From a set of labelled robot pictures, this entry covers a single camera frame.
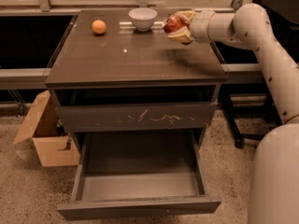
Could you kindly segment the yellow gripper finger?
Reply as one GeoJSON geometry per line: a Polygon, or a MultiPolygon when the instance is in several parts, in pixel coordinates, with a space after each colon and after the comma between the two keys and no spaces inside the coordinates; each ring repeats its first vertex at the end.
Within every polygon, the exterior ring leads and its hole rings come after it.
{"type": "Polygon", "coordinates": [[[175,15],[181,18],[187,24],[190,24],[192,22],[193,17],[196,15],[196,12],[194,10],[182,10],[176,12],[175,15]]]}
{"type": "Polygon", "coordinates": [[[179,42],[181,44],[189,45],[193,42],[191,32],[187,26],[184,26],[177,31],[167,35],[172,41],[179,42]]]}

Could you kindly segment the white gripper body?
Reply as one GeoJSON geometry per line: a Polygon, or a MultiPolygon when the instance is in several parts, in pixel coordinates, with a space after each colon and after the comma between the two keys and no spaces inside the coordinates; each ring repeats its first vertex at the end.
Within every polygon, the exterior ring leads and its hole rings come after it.
{"type": "Polygon", "coordinates": [[[190,23],[190,32],[192,38],[198,43],[209,43],[208,34],[211,18],[215,15],[213,10],[204,10],[197,12],[190,23]]]}

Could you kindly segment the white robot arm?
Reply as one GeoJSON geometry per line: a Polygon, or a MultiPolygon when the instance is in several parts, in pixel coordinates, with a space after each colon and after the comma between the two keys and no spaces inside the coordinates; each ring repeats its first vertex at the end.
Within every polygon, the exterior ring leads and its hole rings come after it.
{"type": "Polygon", "coordinates": [[[254,3],[233,13],[181,10],[164,22],[182,44],[221,42],[251,50],[281,124],[255,151],[248,224],[299,224],[299,68],[276,39],[267,11],[254,3]]]}

